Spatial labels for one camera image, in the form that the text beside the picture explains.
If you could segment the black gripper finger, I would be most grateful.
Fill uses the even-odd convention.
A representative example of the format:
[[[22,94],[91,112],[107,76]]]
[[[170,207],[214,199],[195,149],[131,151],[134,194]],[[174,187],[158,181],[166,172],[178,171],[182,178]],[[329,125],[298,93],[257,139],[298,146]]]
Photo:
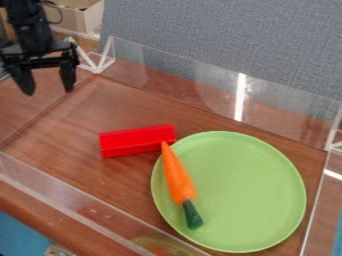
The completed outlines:
[[[32,96],[36,86],[31,70],[28,68],[23,68],[22,66],[10,66],[7,70],[22,92],[26,95]]]
[[[71,92],[74,90],[74,84],[76,81],[76,68],[75,66],[70,63],[66,62],[62,64],[60,66],[60,78],[63,81],[63,86],[64,86],[64,90],[67,92]]]

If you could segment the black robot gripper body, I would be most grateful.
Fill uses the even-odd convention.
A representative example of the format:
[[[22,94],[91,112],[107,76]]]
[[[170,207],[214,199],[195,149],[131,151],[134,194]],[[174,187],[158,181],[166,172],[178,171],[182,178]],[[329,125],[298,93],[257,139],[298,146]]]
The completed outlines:
[[[76,45],[54,39],[44,0],[0,0],[18,42],[0,51],[7,68],[79,65]]]

